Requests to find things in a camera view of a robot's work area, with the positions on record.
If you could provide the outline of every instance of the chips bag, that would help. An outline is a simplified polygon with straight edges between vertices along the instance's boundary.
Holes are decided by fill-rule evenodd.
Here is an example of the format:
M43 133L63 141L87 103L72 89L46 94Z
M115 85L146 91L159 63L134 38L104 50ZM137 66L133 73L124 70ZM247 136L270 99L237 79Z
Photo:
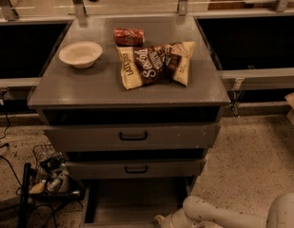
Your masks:
M195 42L152 47L118 47L121 75L126 89L150 85L168 77L187 86L190 58Z

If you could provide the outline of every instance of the white bowl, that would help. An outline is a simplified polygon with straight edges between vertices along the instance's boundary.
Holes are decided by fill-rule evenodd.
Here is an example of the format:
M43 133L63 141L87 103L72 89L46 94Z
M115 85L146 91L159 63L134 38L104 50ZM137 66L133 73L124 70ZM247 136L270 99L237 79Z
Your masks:
M70 44L59 53L62 62L77 68L92 66L101 56L102 48L93 42L77 42Z

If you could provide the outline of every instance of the drawer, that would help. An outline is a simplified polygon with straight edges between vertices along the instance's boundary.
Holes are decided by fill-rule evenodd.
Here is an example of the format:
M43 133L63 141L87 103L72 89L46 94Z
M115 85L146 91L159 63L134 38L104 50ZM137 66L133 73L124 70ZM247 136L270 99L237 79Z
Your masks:
M205 160L67 162L77 180L199 176Z
M196 148L213 145L217 123L48 126L45 133L57 151L108 151Z

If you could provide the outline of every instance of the speckled floor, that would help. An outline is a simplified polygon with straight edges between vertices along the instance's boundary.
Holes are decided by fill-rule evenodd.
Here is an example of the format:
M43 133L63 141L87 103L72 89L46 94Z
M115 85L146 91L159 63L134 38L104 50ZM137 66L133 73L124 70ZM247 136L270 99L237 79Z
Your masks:
M280 194L294 192L294 127L282 114L223 117L214 147L206 156L206 167L192 190L215 206L266 216L270 203ZM25 162L35 163L32 148L49 143L36 115L10 116L11 127L0 144L0 155L10 160L22 180ZM0 137L6 119L0 116ZM8 164L0 159L0 201L15 197L18 183ZM0 227L16 227L17 210L0 213ZM29 227L42 227L50 214L40 208ZM57 212L58 227L78 227L81 205L75 203ZM53 227L52 219L47 227ZM220 226L207 223L206 228Z

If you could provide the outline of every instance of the cable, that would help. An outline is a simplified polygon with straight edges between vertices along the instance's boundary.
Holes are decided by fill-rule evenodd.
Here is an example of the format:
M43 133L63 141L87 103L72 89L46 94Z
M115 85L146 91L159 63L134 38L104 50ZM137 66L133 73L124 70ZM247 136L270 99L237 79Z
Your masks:
M3 147L9 147L10 146L10 144L8 143L8 142L6 142L6 143L4 143L3 145L0 145L0 148L3 148Z
M42 228L45 228L48 225L48 222L50 220L51 217L54 217L54 214L62 209L64 209L65 207L67 207L70 203L77 201L80 205L81 208L83 209L83 204L79 201L79 200L67 200L63 203L61 203L54 211L53 213L51 213L51 215L49 216L48 220L45 222L45 224L42 226Z
M81 209L83 210L83 204L82 204L82 202L80 200L77 200L77 202L80 204Z
M3 157L3 156L1 156L1 155L0 155L0 158L2 158L3 160L5 160L5 161L8 163L8 165L10 166L11 171L13 172L14 177L16 178L17 182L19 182L19 185L22 186L21 181L20 181L20 180L18 179L18 177L16 176L16 173L15 173L15 171L14 171L14 169L13 169L13 167L12 167L10 161L8 161L5 157Z
M10 119L9 119L9 117L7 115L7 112L5 112L5 117L6 117L6 121L7 121L7 126L6 126L6 128L4 130L4 135L3 135L3 137L0 137L0 140L3 140L3 139L6 138L6 131L7 131L8 128L10 128Z
M49 216L50 218L51 218L51 216L52 216L52 218L53 218L53 223L54 223L54 227L55 228L57 228L58 227L58 225L57 225L57 220L55 219L55 215L54 215L54 210L53 210L53 208L51 207L51 205L49 205L49 204L40 204L40 205L38 205L38 206L36 206L36 207L34 207L33 209L32 209L32 211L30 212L30 214L29 214L29 216L27 217L27 227L29 227L29 220L30 220L30 218L31 218L31 216L32 216L32 213L35 211L35 210L37 210L38 208L40 208L40 207L48 207L48 208L50 208L50 210L51 210L51 215Z

